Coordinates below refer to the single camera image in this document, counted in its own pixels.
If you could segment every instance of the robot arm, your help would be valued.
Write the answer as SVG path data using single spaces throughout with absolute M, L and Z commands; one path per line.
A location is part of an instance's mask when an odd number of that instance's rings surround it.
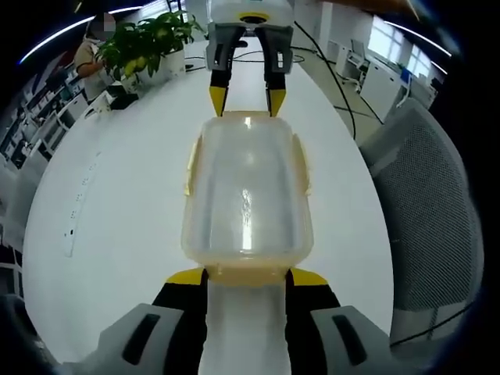
M 267 106 L 276 116 L 286 94 L 284 75 L 290 73 L 293 59 L 293 10 L 287 0 L 213 0 L 211 18 L 206 59 L 217 116 L 224 111 L 234 50 L 247 28 L 254 30 L 262 46 Z

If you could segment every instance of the window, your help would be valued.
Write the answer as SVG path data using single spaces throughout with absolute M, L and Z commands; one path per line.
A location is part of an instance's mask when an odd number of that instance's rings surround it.
M 156 18 L 160 14 L 164 12 L 176 12 L 179 10 L 179 5 L 182 10 L 186 10 L 186 4 L 185 0 L 156 0 L 154 2 L 150 2 L 147 5 L 144 5 L 140 10 L 139 13 L 140 18 Z M 188 21 L 188 15 L 183 14 L 182 16 L 184 18 L 184 22 Z
M 430 59 L 425 53 L 420 51 L 416 45 L 412 48 L 412 55 L 409 58 L 408 70 L 412 72 L 416 77 L 423 74 L 425 77 L 429 75 L 430 72 Z
M 403 34 L 397 31 L 393 26 L 387 25 L 382 19 L 376 16 L 373 18 L 368 49 L 397 63 L 399 55 L 401 54 L 402 42 Z

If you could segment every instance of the white table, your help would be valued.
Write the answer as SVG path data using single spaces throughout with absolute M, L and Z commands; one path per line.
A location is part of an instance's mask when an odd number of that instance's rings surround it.
M 187 55 L 202 55 L 204 46 L 191 45 Z M 27 224 L 23 282 L 30 317 L 59 361 L 81 360 L 103 329 L 151 302 L 168 276 L 197 266 L 180 249 L 180 233 L 191 147 L 214 116 L 209 78 L 205 70 L 188 73 L 124 111 L 80 118 L 49 163 Z M 263 64 L 234 64 L 226 109 L 266 109 Z M 300 267 L 327 278 L 342 305 L 355 306 L 388 333 L 391 251 L 359 150 L 298 65 L 287 77 L 280 116 L 301 138 L 311 168 L 315 244 Z M 73 227 L 68 257 L 64 234 Z

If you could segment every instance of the office chair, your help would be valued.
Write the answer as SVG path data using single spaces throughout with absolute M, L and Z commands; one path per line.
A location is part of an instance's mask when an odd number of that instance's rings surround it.
M 364 74 L 366 74 L 367 71 L 365 61 L 365 46 L 361 41 L 351 39 L 350 50 L 344 46 L 341 46 L 335 69 L 337 71 L 337 74 L 342 79 L 342 84 L 346 82 L 353 83 L 355 84 L 356 92 L 360 92 L 361 85 L 364 81 Z M 355 69 L 359 71 L 359 79 L 347 77 L 350 65 L 353 65 Z
M 480 286 L 483 245 L 462 160 L 448 135 L 407 99 L 361 147 L 391 241 L 391 343 L 432 328 L 468 306 Z M 421 368 L 458 326 L 451 320 L 393 347 Z

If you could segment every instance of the green plant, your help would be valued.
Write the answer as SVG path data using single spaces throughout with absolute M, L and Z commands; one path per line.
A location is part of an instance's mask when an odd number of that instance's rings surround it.
M 183 11 L 167 12 L 138 24 L 117 25 L 116 33 L 98 51 L 108 73 L 120 80 L 122 73 L 129 77 L 147 69 L 151 77 L 158 71 L 163 56 L 182 50 L 183 42 L 193 42 L 193 30 L 203 32 L 194 17 L 183 21 L 183 14 Z

